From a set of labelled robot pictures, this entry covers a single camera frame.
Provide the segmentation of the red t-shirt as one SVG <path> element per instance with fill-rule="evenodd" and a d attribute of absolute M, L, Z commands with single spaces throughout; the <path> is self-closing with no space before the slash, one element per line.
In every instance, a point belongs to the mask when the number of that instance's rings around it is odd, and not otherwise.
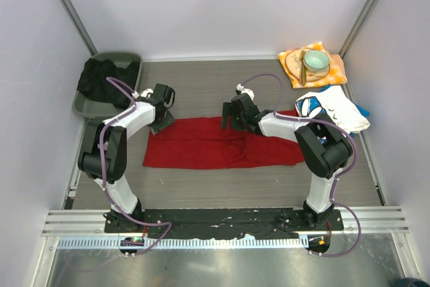
<path fill-rule="evenodd" d="M 304 162 L 297 143 L 221 128 L 221 117 L 182 118 L 150 133 L 142 165 L 171 169 L 239 169 Z"/>

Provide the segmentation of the grey plastic bin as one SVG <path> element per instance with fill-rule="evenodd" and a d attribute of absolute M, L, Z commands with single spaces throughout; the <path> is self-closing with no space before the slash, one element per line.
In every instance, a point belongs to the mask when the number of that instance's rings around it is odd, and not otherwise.
<path fill-rule="evenodd" d="M 127 92 L 139 89 L 140 79 L 142 78 L 143 70 L 142 57 L 139 54 L 133 52 L 102 52 L 92 56 L 91 58 L 97 60 L 110 59 L 115 63 L 117 67 L 122 68 L 126 68 L 127 64 L 134 61 L 140 63 L 136 85 L 134 86 L 134 88 L 131 88 L 129 86 Z M 124 111 L 123 109 L 116 108 L 113 104 L 102 103 L 87 99 L 78 91 L 76 92 L 73 101 L 73 109 L 77 114 L 81 115 L 82 117 L 91 119 L 111 118 L 116 114 L 119 114 L 120 112 Z"/>

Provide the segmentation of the white daisy print t-shirt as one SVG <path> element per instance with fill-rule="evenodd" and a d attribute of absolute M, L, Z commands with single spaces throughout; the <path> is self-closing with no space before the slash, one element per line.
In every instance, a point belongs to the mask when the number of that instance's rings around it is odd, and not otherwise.
<path fill-rule="evenodd" d="M 361 110 L 347 98 L 341 86 L 334 85 L 320 92 L 308 92 L 295 101 L 300 117 L 315 118 L 326 113 L 331 120 L 349 133 L 359 133 L 370 127 Z"/>

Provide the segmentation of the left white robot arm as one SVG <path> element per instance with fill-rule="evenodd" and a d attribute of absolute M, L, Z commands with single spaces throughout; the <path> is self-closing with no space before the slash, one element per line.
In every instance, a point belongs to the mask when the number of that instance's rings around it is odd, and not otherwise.
<path fill-rule="evenodd" d="M 88 123 L 77 166 L 109 200 L 111 210 L 106 218 L 119 221 L 126 231 L 134 233 L 144 224 L 144 211 L 125 175 L 128 140 L 142 128 L 158 134 L 174 123 L 169 109 L 175 103 L 175 90 L 157 83 L 154 89 L 129 93 L 118 80 L 108 81 L 130 100 L 130 107 L 111 118 Z"/>

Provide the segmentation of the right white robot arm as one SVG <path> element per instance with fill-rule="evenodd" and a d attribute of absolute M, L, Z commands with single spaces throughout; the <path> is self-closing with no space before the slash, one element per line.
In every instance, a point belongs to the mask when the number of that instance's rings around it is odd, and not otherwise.
<path fill-rule="evenodd" d="M 310 191 L 303 203 L 304 224 L 317 230 L 328 223 L 335 206 L 337 181 L 353 155 L 347 134 L 328 114 L 298 118 L 259 110 L 248 93 L 238 93 L 223 103 L 221 127 L 297 143 L 312 174 Z"/>

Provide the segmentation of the black t-shirt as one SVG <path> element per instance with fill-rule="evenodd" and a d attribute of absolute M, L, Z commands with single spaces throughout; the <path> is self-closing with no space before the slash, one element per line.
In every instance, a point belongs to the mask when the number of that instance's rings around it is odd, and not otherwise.
<path fill-rule="evenodd" d="M 92 101 L 113 104 L 116 108 L 125 110 L 130 100 L 120 93 L 106 78 L 113 77 L 126 83 L 131 88 L 136 85 L 140 63 L 134 61 L 126 68 L 117 67 L 110 60 L 90 58 L 84 65 L 77 91 Z"/>

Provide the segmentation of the beige plate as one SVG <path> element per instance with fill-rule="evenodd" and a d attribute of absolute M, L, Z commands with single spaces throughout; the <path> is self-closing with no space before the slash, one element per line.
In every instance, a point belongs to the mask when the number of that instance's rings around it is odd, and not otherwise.
<path fill-rule="evenodd" d="M 286 63 L 288 72 L 290 72 L 293 78 L 298 80 L 299 83 L 300 83 L 300 51 L 301 50 L 302 49 L 294 50 L 291 53 L 289 53 L 285 58 L 285 63 Z M 328 75 L 329 70 L 330 70 L 330 65 L 325 70 L 322 70 L 316 73 L 313 73 L 306 68 L 306 82 L 307 83 L 314 82 L 324 78 L 325 76 Z"/>

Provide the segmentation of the wooden chopsticks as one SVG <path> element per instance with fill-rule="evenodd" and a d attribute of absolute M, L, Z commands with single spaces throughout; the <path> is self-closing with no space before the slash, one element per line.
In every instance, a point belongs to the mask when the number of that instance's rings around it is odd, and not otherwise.
<path fill-rule="evenodd" d="M 306 54 L 306 50 L 302 49 L 300 51 L 300 83 L 302 86 L 306 84 L 306 67 L 304 64 L 304 56 Z"/>

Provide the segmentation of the light green bowl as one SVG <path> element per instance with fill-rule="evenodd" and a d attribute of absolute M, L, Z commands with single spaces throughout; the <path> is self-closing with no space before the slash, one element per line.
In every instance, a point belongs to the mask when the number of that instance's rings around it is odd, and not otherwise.
<path fill-rule="evenodd" d="M 313 73 L 325 70 L 330 65 L 329 57 L 321 50 L 306 51 L 303 61 L 305 67 Z"/>

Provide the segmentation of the orange checkered cloth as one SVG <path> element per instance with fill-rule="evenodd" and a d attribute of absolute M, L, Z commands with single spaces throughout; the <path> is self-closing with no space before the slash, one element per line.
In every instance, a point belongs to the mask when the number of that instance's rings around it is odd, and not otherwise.
<path fill-rule="evenodd" d="M 308 82 L 305 84 L 305 86 L 302 86 L 298 80 L 294 79 L 293 76 L 291 75 L 290 72 L 288 72 L 287 67 L 286 67 L 286 63 L 285 63 L 285 58 L 287 57 L 287 55 L 289 53 L 291 53 L 294 50 L 298 50 L 298 49 L 304 49 L 304 48 L 308 48 L 308 49 L 313 49 L 313 50 L 321 50 L 323 51 L 325 54 L 328 55 L 329 60 L 330 60 L 330 70 L 327 76 L 325 76 L 324 78 L 318 80 L 318 81 L 314 81 L 314 82 Z M 345 84 L 347 82 L 347 76 L 345 73 L 345 68 L 343 66 L 343 61 L 341 59 L 341 57 L 337 54 L 331 54 L 329 53 L 323 46 L 322 42 L 315 42 L 313 44 L 310 44 L 308 46 L 303 46 L 302 48 L 297 48 L 297 49 L 293 49 L 293 50 L 286 50 L 283 52 L 280 52 L 277 55 L 280 64 L 285 72 L 285 74 L 288 76 L 288 78 L 290 79 L 291 83 L 292 83 L 292 87 L 294 89 L 301 89 L 301 88 L 313 88 L 313 87 L 324 87 L 328 84 L 331 85 L 342 85 Z"/>

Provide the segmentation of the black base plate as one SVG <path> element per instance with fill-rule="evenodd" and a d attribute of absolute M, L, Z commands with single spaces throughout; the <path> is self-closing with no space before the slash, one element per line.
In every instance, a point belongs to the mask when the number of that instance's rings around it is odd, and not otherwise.
<path fill-rule="evenodd" d="M 171 228 L 167 239 L 231 240 L 251 235 L 256 239 L 295 237 L 301 231 L 342 231 L 343 219 L 339 210 L 332 210 L 317 222 L 309 211 L 294 208 L 219 208 L 219 209 L 146 209 L 138 219 L 154 223 L 143 226 L 114 211 L 104 212 L 105 233 L 128 233 L 151 239 Z"/>

